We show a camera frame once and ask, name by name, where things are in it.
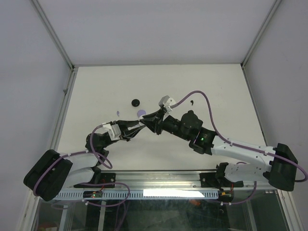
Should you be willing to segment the black earbud charging case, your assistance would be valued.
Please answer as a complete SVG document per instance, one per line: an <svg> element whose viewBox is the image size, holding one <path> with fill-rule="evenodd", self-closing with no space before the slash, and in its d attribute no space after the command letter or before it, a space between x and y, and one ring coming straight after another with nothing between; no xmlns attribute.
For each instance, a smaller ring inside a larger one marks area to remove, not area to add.
<svg viewBox="0 0 308 231"><path fill-rule="evenodd" d="M140 100L138 100L138 99L133 99L133 100L131 101L131 105L132 105L133 107L138 107L138 106L140 105Z"/></svg>

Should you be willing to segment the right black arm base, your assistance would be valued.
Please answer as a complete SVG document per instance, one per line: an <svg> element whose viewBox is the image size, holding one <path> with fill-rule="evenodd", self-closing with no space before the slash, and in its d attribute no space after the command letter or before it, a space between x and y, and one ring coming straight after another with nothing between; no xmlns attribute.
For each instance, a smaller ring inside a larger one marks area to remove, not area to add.
<svg viewBox="0 0 308 231"><path fill-rule="evenodd" d="M243 181L231 182L225 177L216 178L215 172L204 172L199 174L200 183L202 188L242 188L244 186Z"/></svg>

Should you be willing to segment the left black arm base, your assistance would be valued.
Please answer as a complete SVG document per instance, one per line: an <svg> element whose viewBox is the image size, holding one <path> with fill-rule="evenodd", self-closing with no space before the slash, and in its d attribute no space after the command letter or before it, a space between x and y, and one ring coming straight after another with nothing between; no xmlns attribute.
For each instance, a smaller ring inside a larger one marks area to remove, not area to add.
<svg viewBox="0 0 308 231"><path fill-rule="evenodd" d="M74 188L114 188L114 184L103 185L106 183L113 183L116 181L116 173L113 172L101 172L95 173L92 179L87 183L76 184Z"/></svg>

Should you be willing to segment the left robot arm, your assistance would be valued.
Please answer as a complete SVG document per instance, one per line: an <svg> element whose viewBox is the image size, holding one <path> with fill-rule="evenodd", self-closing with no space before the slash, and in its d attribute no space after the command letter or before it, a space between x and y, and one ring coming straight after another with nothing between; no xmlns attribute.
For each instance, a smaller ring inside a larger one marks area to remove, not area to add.
<svg viewBox="0 0 308 231"><path fill-rule="evenodd" d="M102 123L86 137L84 151L61 154L47 150L26 174L23 184L45 201L75 185L95 187L101 181L98 167L113 168L106 148L118 141L131 140L144 127L138 120Z"/></svg>

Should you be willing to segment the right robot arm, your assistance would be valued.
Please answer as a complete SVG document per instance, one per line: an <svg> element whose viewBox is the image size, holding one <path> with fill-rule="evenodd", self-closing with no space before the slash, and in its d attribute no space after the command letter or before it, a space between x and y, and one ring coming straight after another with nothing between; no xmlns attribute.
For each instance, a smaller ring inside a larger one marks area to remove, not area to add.
<svg viewBox="0 0 308 231"><path fill-rule="evenodd" d="M159 110L145 115L141 123L157 135L166 131L188 141L189 147L199 154L225 156L244 162L242 166L220 163L215 174L216 183L220 186L231 182L264 181L279 190L294 190L298 161L285 144L257 146L221 138L216 131L204 128L202 120L192 110L180 120L165 116Z"/></svg>

